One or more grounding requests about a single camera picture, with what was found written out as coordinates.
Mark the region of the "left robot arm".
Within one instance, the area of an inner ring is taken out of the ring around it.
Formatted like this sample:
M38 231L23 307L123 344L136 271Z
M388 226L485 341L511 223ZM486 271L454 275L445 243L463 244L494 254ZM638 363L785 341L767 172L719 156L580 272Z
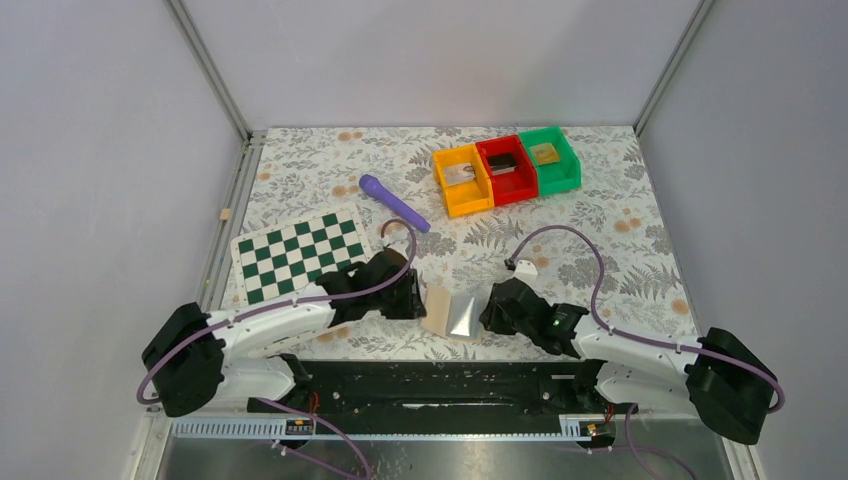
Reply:
M280 400L307 377L294 356L274 354L273 346L370 312L389 320L426 314L417 271L391 248L256 305L205 312L195 302L184 304L141 354L147 374L137 400L160 405L171 418L213 401Z

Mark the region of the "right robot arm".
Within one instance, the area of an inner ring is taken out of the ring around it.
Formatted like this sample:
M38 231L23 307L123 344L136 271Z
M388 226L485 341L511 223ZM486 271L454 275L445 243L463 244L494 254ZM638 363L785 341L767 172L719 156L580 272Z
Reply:
M685 343L604 328L589 309L549 303L525 282L493 285L479 321L521 334L547 353L578 360L573 397L584 408L630 405L697 416L731 441L756 444L772 405L775 375L733 334L712 328Z

